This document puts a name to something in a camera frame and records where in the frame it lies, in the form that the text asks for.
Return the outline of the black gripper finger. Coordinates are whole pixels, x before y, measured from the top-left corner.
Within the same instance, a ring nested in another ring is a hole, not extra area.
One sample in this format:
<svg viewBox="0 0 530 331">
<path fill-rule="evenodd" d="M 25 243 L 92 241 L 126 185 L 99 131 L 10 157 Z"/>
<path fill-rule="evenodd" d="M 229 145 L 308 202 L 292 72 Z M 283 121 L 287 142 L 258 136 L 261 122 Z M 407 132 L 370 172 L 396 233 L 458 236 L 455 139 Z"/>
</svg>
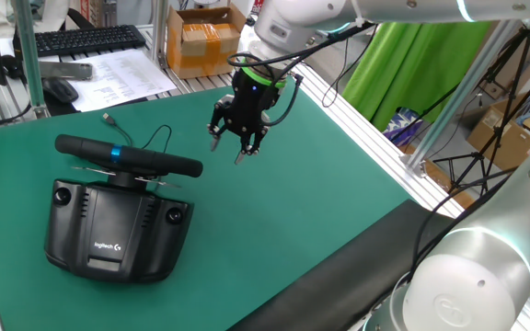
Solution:
<svg viewBox="0 0 530 331">
<path fill-rule="evenodd" d="M 257 155 L 260 150 L 260 144 L 268 133 L 267 126 L 258 127 L 255 132 L 242 131 L 239 135 L 241 149 L 237 154 L 235 164 L 239 165 L 246 156 Z"/>
<path fill-rule="evenodd" d="M 212 152 L 214 152 L 215 149 L 217 148 L 220 142 L 220 139 L 221 139 L 221 135 L 226 130 L 226 124 L 220 127 L 219 123 L 220 123 L 220 120 L 224 117 L 225 112 L 232 105 L 233 99 L 234 99 L 233 95 L 224 95 L 214 104 L 212 119 L 210 123 L 207 125 L 208 132 L 213 137 L 211 146 L 210 146 L 210 149 Z"/>
</svg>

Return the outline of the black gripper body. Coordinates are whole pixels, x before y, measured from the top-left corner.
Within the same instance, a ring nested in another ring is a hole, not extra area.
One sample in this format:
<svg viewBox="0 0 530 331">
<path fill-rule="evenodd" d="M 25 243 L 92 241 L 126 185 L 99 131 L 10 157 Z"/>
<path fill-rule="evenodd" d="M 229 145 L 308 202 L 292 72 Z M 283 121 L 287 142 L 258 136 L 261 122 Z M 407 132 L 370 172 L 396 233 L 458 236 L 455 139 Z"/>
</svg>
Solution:
<svg viewBox="0 0 530 331">
<path fill-rule="evenodd" d="M 234 75 L 232 87 L 234 97 L 224 114 L 226 128 L 238 136 L 261 135 L 261 113 L 277 103 L 283 88 L 269 90 L 249 75 Z"/>
</svg>

